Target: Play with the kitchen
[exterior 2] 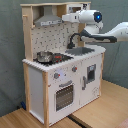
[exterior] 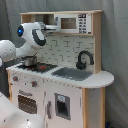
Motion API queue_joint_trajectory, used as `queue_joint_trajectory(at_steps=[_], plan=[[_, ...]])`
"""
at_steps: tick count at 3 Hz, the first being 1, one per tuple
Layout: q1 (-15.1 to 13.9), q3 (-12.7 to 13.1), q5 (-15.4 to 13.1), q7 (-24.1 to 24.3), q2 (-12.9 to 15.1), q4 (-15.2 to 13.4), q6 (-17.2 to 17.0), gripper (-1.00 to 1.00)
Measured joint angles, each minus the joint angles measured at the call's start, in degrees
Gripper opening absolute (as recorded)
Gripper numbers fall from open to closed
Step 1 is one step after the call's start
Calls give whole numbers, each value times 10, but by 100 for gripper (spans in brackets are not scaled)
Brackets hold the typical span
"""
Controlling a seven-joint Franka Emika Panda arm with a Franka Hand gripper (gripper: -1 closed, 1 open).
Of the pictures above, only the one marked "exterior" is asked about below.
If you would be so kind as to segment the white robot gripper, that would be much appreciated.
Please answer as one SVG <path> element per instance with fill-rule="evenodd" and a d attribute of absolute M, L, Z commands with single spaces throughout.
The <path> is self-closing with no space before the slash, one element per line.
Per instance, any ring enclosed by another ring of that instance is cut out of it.
<path fill-rule="evenodd" d="M 60 27 L 57 25 L 46 25 L 43 22 L 39 22 L 41 30 L 46 32 L 60 32 Z"/>

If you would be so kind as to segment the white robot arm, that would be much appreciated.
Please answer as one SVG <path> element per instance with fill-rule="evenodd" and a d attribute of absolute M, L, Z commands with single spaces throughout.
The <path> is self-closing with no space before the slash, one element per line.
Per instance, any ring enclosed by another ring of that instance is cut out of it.
<path fill-rule="evenodd" d="M 19 37 L 25 40 L 20 48 L 9 40 L 0 40 L 0 73 L 5 62 L 16 58 L 33 57 L 45 45 L 45 32 L 58 32 L 57 25 L 46 25 L 43 22 L 22 23 L 17 30 Z M 38 114 L 28 114 L 15 107 L 0 92 L 0 128 L 44 128 L 43 118 Z"/>

